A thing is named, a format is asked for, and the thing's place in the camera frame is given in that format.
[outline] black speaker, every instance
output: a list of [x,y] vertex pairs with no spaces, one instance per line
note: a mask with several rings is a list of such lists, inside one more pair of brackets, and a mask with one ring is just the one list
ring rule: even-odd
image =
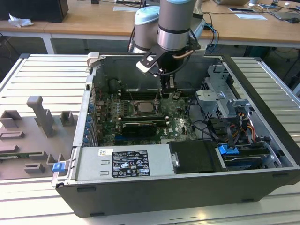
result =
[[17,18],[60,23],[68,13],[67,0],[0,0],[0,20]]

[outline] power supply label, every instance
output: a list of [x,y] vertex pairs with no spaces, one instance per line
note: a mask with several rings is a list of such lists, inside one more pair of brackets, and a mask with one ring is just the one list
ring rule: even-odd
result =
[[112,153],[112,177],[150,176],[147,151],[114,151]]

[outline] blue clip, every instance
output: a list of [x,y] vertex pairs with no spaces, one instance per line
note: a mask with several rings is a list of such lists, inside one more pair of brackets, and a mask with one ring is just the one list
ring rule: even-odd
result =
[[239,150],[237,147],[235,147],[234,149],[229,149],[227,144],[222,144],[219,147],[219,151],[221,153],[221,155],[223,154],[239,154]]
[[54,163],[52,171],[53,172],[65,172],[66,163]]

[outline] computer mouse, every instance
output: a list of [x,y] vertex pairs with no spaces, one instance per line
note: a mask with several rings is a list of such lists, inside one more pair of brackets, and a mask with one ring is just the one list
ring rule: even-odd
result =
[[288,20],[286,20],[286,21],[288,21],[288,22],[290,22],[290,23],[299,23],[299,22],[300,22],[300,19],[299,19],[299,18],[296,18],[296,17],[293,17],[293,18],[288,19]]

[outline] wooden desk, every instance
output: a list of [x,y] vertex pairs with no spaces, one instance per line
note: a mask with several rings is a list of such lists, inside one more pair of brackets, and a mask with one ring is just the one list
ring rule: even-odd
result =
[[[270,0],[259,1],[271,3]],[[209,0],[202,4],[203,12],[227,13],[228,6],[217,5]],[[268,20],[239,19],[235,14],[211,14],[212,23],[220,34],[220,44],[233,44],[246,42],[246,45],[276,46],[277,44],[300,45],[300,23],[289,23],[281,21],[268,13],[260,13]],[[210,23],[209,15],[205,14],[206,22]],[[205,30],[200,38],[207,38],[211,31]]]
[[90,1],[68,0],[68,5],[69,12],[64,21],[48,23],[45,32],[111,36],[130,36],[132,32],[135,12],[113,11],[115,4],[108,2],[91,4]]
[[[110,2],[91,4],[88,0],[68,0],[68,5],[69,12],[62,23],[34,21],[33,26],[17,28],[7,21],[0,21],[0,32],[6,36],[42,38],[51,54],[55,53],[52,38],[129,40],[134,12],[113,11],[116,5]],[[231,12],[227,7],[217,5],[212,0],[202,4],[203,12]],[[211,14],[213,25],[220,34],[219,44],[300,48],[300,23],[281,21],[267,13],[262,15],[268,20],[239,19],[235,14]],[[210,22],[207,14],[204,18]],[[211,31],[204,30],[200,44],[206,45],[211,38]]]

